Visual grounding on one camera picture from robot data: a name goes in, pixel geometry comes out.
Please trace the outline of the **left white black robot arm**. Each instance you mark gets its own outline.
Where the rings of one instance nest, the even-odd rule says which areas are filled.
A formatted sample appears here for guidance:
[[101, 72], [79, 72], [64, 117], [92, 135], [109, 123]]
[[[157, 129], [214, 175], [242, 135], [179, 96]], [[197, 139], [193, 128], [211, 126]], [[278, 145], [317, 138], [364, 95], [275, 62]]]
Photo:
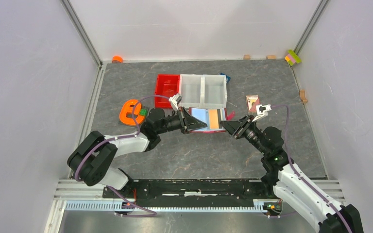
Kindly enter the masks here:
[[205, 122], [184, 108], [173, 111], [172, 115], [166, 115], [161, 108], [153, 108], [137, 132], [106, 136], [92, 131], [69, 156], [67, 165], [74, 172], [75, 180], [83, 181], [87, 186], [112, 187], [120, 197], [127, 198], [133, 192], [133, 184], [123, 170], [111, 167], [116, 157], [154, 149], [163, 133], [180, 131], [188, 134], [205, 127]]

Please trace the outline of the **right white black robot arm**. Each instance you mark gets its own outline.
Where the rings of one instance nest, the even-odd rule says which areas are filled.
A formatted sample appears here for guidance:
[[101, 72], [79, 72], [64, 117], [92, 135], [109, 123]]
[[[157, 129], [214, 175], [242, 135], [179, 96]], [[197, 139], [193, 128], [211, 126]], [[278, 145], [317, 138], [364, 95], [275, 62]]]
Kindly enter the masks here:
[[266, 174], [261, 192], [287, 202], [317, 233], [362, 233], [361, 216], [352, 204], [343, 205], [313, 183], [284, 150], [282, 132], [276, 127], [261, 130], [247, 115], [236, 121], [221, 121], [235, 139], [246, 139], [263, 157]]

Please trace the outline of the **gold striped credit card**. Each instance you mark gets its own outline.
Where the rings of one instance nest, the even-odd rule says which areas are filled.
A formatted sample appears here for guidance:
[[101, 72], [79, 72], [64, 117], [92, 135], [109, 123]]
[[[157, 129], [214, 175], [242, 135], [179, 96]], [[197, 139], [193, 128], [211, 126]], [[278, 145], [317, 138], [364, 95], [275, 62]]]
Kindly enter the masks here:
[[225, 120], [225, 109], [208, 109], [208, 122], [211, 131], [222, 131], [223, 127], [220, 124]]

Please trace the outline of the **red card holder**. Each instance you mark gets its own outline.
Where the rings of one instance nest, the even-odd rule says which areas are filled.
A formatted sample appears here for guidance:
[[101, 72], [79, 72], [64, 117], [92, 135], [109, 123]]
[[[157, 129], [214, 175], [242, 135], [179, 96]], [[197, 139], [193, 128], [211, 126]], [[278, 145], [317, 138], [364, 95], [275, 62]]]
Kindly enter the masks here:
[[[227, 109], [225, 109], [225, 120], [232, 120], [236, 113], [235, 111], [232, 111], [230, 113], [227, 112]], [[220, 133], [220, 132], [225, 132], [225, 129], [223, 128], [222, 131], [211, 131], [209, 129], [209, 122], [208, 122], [208, 109], [204, 108], [189, 108], [189, 113], [194, 116], [195, 118], [205, 122], [207, 124], [206, 128], [202, 128], [199, 130], [194, 130], [194, 133]]]

